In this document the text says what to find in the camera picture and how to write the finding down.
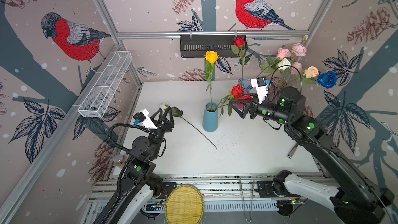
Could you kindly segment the white rose flower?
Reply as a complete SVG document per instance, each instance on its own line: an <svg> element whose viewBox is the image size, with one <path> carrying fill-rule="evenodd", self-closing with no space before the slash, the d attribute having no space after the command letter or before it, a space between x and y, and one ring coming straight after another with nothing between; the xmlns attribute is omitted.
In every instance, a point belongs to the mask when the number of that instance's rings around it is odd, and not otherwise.
<svg viewBox="0 0 398 224"><path fill-rule="evenodd" d="M267 79L279 78L287 82L291 75L291 63L288 59L275 60L268 57L260 63L260 72L256 77L265 76Z"/></svg>
<svg viewBox="0 0 398 224"><path fill-rule="evenodd" d="M187 124L196 129L205 139L207 139L215 149L218 149L217 146L202 131L200 131L195 125L193 125L191 122L189 122L183 117L183 110L180 110L178 107L169 106L166 103L161 103L160 108L164 111L166 111L168 108L171 108L173 117L177 117L184 120Z"/></svg>

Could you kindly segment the orange rose flower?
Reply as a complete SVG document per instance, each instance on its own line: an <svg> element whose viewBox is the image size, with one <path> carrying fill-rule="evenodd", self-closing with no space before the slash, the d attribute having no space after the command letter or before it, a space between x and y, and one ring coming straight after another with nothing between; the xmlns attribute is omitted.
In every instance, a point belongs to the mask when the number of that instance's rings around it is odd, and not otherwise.
<svg viewBox="0 0 398 224"><path fill-rule="evenodd" d="M215 51L207 51L205 55L205 76L204 79L208 82L207 91L210 93L210 108L209 112L215 112L216 107L213 104L212 100L212 76L215 72L216 62L219 58L219 55Z"/></svg>

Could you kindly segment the pink rose flower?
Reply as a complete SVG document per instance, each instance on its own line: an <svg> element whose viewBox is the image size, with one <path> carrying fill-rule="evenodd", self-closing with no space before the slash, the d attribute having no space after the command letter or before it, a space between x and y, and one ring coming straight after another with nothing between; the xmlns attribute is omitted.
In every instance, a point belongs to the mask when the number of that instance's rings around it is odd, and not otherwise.
<svg viewBox="0 0 398 224"><path fill-rule="evenodd" d="M282 65L287 65L287 63L283 64L282 61L287 59L290 65L290 57L292 52L289 49L279 48L277 54L268 56L264 62L261 63L260 72L257 77L260 77L264 73L273 73L278 67Z"/></svg>

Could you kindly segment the dark red rose flower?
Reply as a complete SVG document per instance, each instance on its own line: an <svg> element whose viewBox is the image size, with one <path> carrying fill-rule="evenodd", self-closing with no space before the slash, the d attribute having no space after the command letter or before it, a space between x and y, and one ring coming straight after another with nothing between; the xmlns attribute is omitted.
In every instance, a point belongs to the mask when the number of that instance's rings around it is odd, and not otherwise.
<svg viewBox="0 0 398 224"><path fill-rule="evenodd" d="M249 63L253 53L248 53L246 50L246 42L244 37L237 37L234 39L232 45L232 52L239 57L239 64L241 65L241 78L244 77L244 67Z"/></svg>

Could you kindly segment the pink carnation flower stem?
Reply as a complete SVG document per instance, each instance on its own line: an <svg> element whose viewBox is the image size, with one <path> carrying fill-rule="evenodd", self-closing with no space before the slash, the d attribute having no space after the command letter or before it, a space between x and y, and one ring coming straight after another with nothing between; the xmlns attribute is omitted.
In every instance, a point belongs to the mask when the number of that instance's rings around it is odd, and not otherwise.
<svg viewBox="0 0 398 224"><path fill-rule="evenodd" d="M292 75L301 74L302 71L303 71L303 69L302 69L302 64L299 63L299 62L294 62L294 63L291 65L290 69L291 69L291 74L292 74Z"/></svg>

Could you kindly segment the cream peach rose stem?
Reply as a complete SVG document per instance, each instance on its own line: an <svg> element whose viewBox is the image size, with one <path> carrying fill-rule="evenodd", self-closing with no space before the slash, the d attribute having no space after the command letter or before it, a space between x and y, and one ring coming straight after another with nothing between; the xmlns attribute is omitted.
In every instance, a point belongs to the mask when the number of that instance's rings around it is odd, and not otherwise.
<svg viewBox="0 0 398 224"><path fill-rule="evenodd" d="M294 75L292 82L307 85L318 84L317 79L319 75L320 72L318 69L314 66L310 66L308 69L303 70L301 74Z"/></svg>

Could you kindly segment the blue rose flower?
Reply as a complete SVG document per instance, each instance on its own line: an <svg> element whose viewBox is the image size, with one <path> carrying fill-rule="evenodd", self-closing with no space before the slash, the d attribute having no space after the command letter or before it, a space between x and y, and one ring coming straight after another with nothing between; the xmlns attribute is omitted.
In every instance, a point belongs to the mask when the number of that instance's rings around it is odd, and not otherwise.
<svg viewBox="0 0 398 224"><path fill-rule="evenodd" d="M328 71L327 73L318 76L317 83L326 89L330 89L336 85L337 80L338 77L336 73L333 71Z"/></svg>

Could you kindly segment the blue purple glass vase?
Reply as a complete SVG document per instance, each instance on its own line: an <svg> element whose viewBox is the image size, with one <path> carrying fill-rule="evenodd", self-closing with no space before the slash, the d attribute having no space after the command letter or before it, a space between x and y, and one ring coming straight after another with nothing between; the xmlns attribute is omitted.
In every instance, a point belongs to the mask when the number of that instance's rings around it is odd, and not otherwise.
<svg viewBox="0 0 398 224"><path fill-rule="evenodd" d="M238 84L242 87L244 94L249 94L251 89L253 89L251 85L251 79L249 78L241 78L238 81Z"/></svg>

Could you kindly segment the smoky pink glass vase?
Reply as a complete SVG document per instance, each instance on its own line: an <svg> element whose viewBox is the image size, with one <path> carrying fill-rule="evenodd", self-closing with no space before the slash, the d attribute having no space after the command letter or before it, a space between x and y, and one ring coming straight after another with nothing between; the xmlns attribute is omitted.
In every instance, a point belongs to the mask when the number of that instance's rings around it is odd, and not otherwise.
<svg viewBox="0 0 398 224"><path fill-rule="evenodd" d="M279 94L279 91L287 86L287 82L282 78L275 77L272 78L271 83L269 85L268 95L276 96Z"/></svg>

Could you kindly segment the teal ceramic vase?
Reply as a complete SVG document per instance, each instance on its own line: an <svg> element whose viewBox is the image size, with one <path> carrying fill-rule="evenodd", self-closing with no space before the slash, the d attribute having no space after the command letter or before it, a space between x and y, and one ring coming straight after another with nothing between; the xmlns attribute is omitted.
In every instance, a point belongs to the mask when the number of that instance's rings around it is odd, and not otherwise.
<svg viewBox="0 0 398 224"><path fill-rule="evenodd" d="M203 115L202 127L206 132L214 132L218 128L218 109L217 104L209 102L206 104Z"/></svg>

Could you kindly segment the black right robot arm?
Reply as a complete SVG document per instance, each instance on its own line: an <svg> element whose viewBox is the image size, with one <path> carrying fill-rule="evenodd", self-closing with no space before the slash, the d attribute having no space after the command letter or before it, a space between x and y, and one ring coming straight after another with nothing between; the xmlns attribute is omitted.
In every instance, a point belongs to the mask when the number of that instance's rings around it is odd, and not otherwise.
<svg viewBox="0 0 398 224"><path fill-rule="evenodd" d="M313 117L303 113L306 97L294 87L280 90L276 102L267 99L270 82L253 79L256 93L245 94L240 85L230 92L228 113L235 110L241 118L247 114L275 121L296 143L320 162L338 183L329 187L282 170L273 179L272 189L280 197L298 195L332 210L345 224L380 224L395 195L380 188L360 172L334 144L331 135Z"/></svg>

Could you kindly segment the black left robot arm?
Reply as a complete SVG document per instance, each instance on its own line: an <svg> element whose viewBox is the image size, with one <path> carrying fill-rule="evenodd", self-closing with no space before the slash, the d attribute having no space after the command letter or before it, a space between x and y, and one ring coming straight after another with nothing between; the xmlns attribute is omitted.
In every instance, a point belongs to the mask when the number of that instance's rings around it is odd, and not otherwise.
<svg viewBox="0 0 398 224"><path fill-rule="evenodd" d="M172 132L175 122L173 109L159 108L152 116L141 110L133 116L133 124L116 123L108 132L109 141L127 154L127 161L117 179L117 189L105 208L95 219L96 224L129 223L152 196L162 191L163 179L154 173L154 160L163 156L167 147L164 135ZM131 148L118 144L112 136L117 127L145 132L137 137Z"/></svg>

